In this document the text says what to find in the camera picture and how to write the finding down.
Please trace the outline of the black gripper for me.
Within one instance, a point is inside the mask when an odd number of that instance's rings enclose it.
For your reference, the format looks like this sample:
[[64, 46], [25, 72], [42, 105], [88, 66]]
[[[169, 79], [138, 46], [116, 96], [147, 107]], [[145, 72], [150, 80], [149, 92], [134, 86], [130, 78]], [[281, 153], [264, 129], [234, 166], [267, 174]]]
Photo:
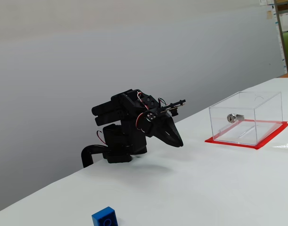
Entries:
[[182, 138], [168, 110], [169, 107], [158, 107], [145, 111], [143, 116], [148, 122], [148, 125], [144, 126], [148, 129], [145, 133], [149, 137], [157, 137], [167, 145], [182, 147]]

